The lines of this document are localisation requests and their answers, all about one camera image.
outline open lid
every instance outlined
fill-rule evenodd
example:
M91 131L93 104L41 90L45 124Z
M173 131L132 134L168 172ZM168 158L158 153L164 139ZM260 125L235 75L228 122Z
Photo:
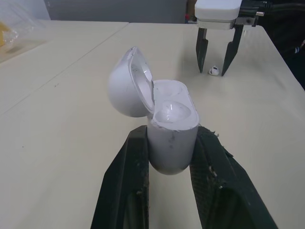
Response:
M130 117L154 112L152 74L138 47L127 51L112 71L108 97L113 107Z

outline white table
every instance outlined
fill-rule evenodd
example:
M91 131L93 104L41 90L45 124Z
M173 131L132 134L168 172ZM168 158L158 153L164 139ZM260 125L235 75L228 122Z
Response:
M11 52L5 55L0 53L0 63L16 56L1 63L0 115L128 24L41 22L45 28L30 33Z
M90 228L106 169L146 123L116 112L106 93L112 68L134 45L154 79L188 86L201 124L246 169L278 227L302 228L302 87L261 27L242 38L225 77L199 74L196 36L194 25L129 24L1 115L0 228ZM204 72L222 66L232 37L208 31ZM150 205L151 229L201 228L189 169L164 176L151 168Z

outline white earbud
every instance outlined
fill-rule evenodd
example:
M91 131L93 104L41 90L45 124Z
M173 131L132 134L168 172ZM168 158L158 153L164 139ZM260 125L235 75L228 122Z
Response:
M219 75L219 68L214 65L213 67L210 68L209 72L210 75Z

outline wall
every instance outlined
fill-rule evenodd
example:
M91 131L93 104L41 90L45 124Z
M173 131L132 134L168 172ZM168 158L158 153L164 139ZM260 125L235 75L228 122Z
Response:
M52 20L184 23L187 0L45 0Z

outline earbud case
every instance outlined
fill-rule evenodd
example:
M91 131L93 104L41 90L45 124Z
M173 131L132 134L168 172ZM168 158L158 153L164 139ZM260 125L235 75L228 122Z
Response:
M123 115L147 116L149 159L157 171L173 175L188 167L199 115L182 82L153 81L143 54L133 47L111 73L108 97Z

